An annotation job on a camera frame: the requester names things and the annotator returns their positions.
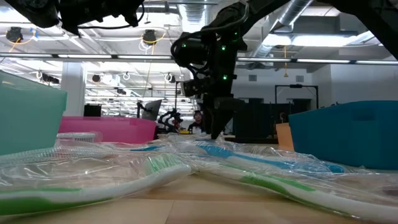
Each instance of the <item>white pillar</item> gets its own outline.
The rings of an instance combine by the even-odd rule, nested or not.
[[[86,79],[87,73],[84,63],[63,63],[61,90],[68,92],[67,109],[63,113],[64,116],[83,116]]]

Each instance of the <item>pink plastic container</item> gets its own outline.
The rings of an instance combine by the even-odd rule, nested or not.
[[[103,142],[141,144],[154,139],[155,121],[137,118],[63,117],[58,133],[98,132]]]

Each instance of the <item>blue plastic bin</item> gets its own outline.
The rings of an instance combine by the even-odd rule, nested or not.
[[[0,71],[0,155],[53,147],[67,93]]]
[[[359,101],[289,116],[296,152],[398,170],[398,101]]]

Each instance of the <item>table surface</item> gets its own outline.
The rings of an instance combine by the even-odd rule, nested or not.
[[[365,223],[272,192],[191,175],[135,197],[60,212],[0,218],[4,224]]]

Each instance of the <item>orange box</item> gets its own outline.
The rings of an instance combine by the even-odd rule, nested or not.
[[[279,149],[294,151],[292,133],[288,123],[277,124],[276,132],[278,135]]]

